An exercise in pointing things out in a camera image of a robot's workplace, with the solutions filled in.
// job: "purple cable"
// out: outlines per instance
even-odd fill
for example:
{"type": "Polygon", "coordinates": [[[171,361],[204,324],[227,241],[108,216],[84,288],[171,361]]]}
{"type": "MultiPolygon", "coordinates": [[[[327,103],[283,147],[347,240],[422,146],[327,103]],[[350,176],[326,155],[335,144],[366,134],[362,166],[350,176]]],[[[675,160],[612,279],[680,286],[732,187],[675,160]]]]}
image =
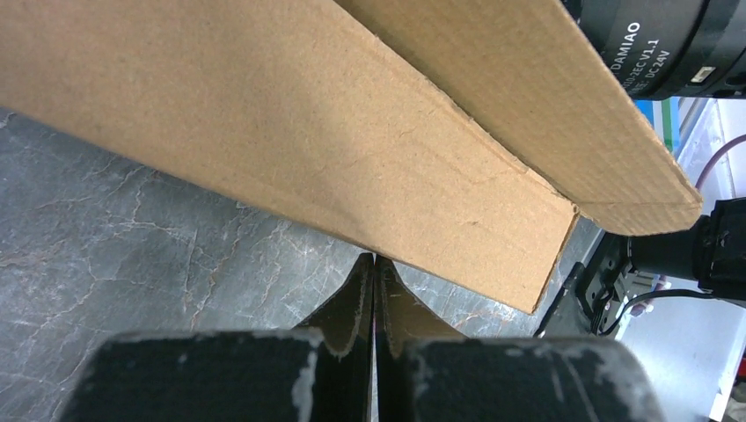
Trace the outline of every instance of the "purple cable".
{"type": "Polygon", "coordinates": [[[705,183],[705,179],[710,174],[710,171],[713,170],[720,159],[723,158],[723,156],[726,155],[728,151],[730,151],[734,146],[744,142],[746,142],[746,135],[741,135],[733,138],[728,143],[720,147],[720,149],[718,149],[718,151],[714,153],[713,157],[710,158],[710,161],[705,164],[705,168],[702,169],[702,174],[699,175],[697,184],[694,185],[694,187],[697,188],[697,190],[701,189],[702,185],[705,183]]]}

